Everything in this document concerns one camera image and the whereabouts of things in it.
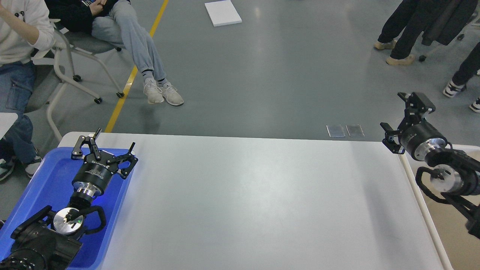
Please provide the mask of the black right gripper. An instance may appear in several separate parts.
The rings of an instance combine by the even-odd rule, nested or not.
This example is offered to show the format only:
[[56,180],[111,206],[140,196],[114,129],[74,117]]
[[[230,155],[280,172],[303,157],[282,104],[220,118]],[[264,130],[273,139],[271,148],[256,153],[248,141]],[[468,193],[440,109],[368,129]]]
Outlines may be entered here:
[[[403,155],[406,149],[414,160],[425,161],[429,152],[443,149],[447,145],[446,137],[425,121],[425,113],[433,113],[437,108],[420,92],[411,94],[398,92],[397,95],[405,102],[405,116],[397,130],[393,130],[386,122],[379,123],[385,131],[382,143],[394,154]],[[395,137],[400,138],[400,144],[395,142]]]

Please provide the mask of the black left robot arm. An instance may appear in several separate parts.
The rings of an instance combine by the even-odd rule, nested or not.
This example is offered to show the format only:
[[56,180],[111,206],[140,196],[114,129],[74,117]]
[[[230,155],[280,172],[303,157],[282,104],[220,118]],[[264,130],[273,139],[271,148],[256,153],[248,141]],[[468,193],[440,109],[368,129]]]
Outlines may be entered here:
[[110,244],[138,158],[94,134],[44,158],[1,228],[2,270],[94,270]]

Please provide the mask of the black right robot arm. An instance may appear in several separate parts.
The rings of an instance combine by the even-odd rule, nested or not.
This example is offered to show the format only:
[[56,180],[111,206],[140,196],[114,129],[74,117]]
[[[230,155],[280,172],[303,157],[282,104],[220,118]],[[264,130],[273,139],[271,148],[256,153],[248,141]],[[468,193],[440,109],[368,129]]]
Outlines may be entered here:
[[414,160],[424,161],[427,167],[419,167],[415,174],[420,190],[433,201],[457,209],[467,220],[468,233],[479,238],[480,209],[466,199],[467,195],[479,194],[479,161],[453,149],[426,120],[425,114],[433,113],[436,107],[425,94],[397,95],[405,103],[404,117],[396,129],[385,122],[380,124],[385,131],[382,143],[394,154],[407,152]]

